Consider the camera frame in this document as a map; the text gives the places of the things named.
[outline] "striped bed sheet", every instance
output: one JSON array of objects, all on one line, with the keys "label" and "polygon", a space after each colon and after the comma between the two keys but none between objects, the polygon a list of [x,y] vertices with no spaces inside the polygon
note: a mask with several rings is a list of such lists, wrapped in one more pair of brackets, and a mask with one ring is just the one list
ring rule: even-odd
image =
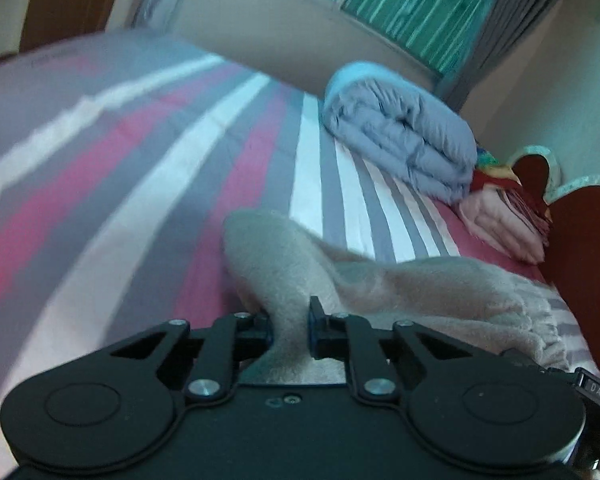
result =
[{"label": "striped bed sheet", "polygon": [[[462,254],[541,278],[334,140],[320,106],[141,30],[0,66],[0,401],[165,319],[202,327],[239,309],[221,251],[236,208],[280,211],[382,262]],[[558,303],[573,366],[596,371]],[[0,476],[13,464],[0,433]]]}]

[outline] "pink stripe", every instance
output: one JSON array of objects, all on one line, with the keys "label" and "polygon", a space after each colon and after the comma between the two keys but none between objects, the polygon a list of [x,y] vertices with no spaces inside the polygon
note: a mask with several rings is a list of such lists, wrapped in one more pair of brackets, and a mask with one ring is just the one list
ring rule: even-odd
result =
[{"label": "pink stripe", "polygon": [[0,299],[58,225],[155,128],[202,91],[239,72],[222,66],[121,118],[52,181],[37,190],[0,229]]},{"label": "pink stripe", "polygon": [[193,327],[210,326],[225,314],[222,306],[222,222],[231,211],[258,204],[286,115],[287,92],[288,88],[282,87],[276,93],[251,130],[198,237],[174,311],[174,317],[188,319]]},{"label": "pink stripe", "polygon": [[536,266],[512,260],[506,254],[502,254],[479,238],[474,237],[464,227],[461,219],[458,218],[449,206],[437,200],[433,202],[438,208],[440,216],[445,221],[449,229],[449,234],[454,239],[454,242],[458,246],[458,251],[462,256],[476,258],[488,264],[502,267],[509,272],[515,272],[532,280],[544,282],[544,278]]}]

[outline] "black circular cap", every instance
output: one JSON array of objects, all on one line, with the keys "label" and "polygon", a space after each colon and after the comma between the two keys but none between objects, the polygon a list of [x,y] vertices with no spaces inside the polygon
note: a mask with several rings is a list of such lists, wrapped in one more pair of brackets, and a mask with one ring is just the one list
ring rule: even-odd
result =
[{"label": "black circular cap", "polygon": [[493,358],[440,361],[411,394],[408,415],[450,458],[509,472],[567,458],[585,420],[567,383]]},{"label": "black circular cap", "polygon": [[143,361],[91,364],[68,363],[7,395],[0,425],[18,460],[90,474],[133,462],[170,428],[173,398]]},{"label": "black circular cap", "polygon": [[91,426],[113,416],[120,408],[117,391],[105,384],[69,384],[46,400],[46,412],[66,426]]},{"label": "black circular cap", "polygon": [[475,418],[491,424],[519,424],[538,410],[536,396],[517,384],[477,384],[462,402]]}]

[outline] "white stripe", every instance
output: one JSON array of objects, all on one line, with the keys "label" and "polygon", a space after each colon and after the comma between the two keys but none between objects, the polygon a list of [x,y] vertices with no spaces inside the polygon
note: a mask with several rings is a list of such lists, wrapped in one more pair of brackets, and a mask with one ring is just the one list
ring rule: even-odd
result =
[{"label": "white stripe", "polygon": [[320,178],[320,118],[318,99],[305,94],[302,102],[294,188],[289,216],[322,237],[322,181]]},{"label": "white stripe", "polygon": [[373,164],[365,160],[366,168],[371,175],[371,179],[374,181],[376,186],[376,195],[384,211],[384,217],[386,218],[387,225],[389,226],[389,232],[391,233],[391,242],[394,245],[395,261],[408,262],[413,260],[416,255],[413,250],[413,242],[407,231],[407,227],[404,224],[400,210],[395,203],[394,196],[391,193],[391,189],[387,186],[382,173]]},{"label": "white stripe", "polygon": [[591,359],[584,359],[582,361],[574,360],[573,362],[569,363],[569,371],[571,373],[574,373],[576,368],[584,368],[585,370],[594,374],[596,377],[600,377],[600,369],[598,368],[598,365]]},{"label": "white stripe", "polygon": [[438,232],[442,237],[442,241],[446,247],[446,251],[449,253],[449,256],[459,256],[460,251],[458,250],[458,246],[451,236],[445,220],[442,218],[442,216],[440,216],[440,211],[438,211],[438,208],[428,196],[421,195],[420,197],[424,203],[424,207],[426,207],[427,211],[429,211],[433,223],[438,228]]},{"label": "white stripe", "polygon": [[42,165],[82,130],[91,126],[105,110],[120,108],[160,86],[222,61],[219,56],[205,56],[120,83],[94,96],[82,97],[73,108],[62,111],[48,123],[39,126],[0,156],[0,195]]},{"label": "white stripe", "polygon": [[563,335],[562,342],[567,351],[586,350],[589,348],[589,344],[582,334]]},{"label": "white stripe", "polygon": [[394,182],[398,187],[398,191],[400,191],[400,194],[404,197],[404,203],[409,209],[411,217],[418,228],[418,232],[420,233],[422,241],[424,242],[424,247],[427,249],[427,254],[429,256],[440,256],[438,246],[431,235],[431,229],[429,229],[429,226],[422,215],[422,211],[420,211],[420,207],[418,206],[416,199],[414,199],[409,188],[401,180],[394,178]]},{"label": "white stripe", "polygon": [[342,188],[347,249],[374,258],[376,254],[371,237],[371,222],[366,211],[358,170],[356,170],[351,152],[338,140],[335,141],[335,146],[340,187]]},{"label": "white stripe", "polygon": [[[188,127],[107,219],[49,299],[0,391],[94,351],[165,218],[224,131],[267,84],[255,75]],[[0,475],[9,451],[0,432]]]}]

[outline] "light blue folded blanket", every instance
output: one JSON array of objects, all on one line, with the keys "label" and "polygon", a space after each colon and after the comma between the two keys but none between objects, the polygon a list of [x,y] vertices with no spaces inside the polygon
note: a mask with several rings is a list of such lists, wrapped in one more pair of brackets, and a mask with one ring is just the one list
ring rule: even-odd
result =
[{"label": "light blue folded blanket", "polygon": [[469,125],[381,65],[339,69],[327,86],[322,121],[341,142],[422,194],[452,204],[469,193],[477,160]]}]

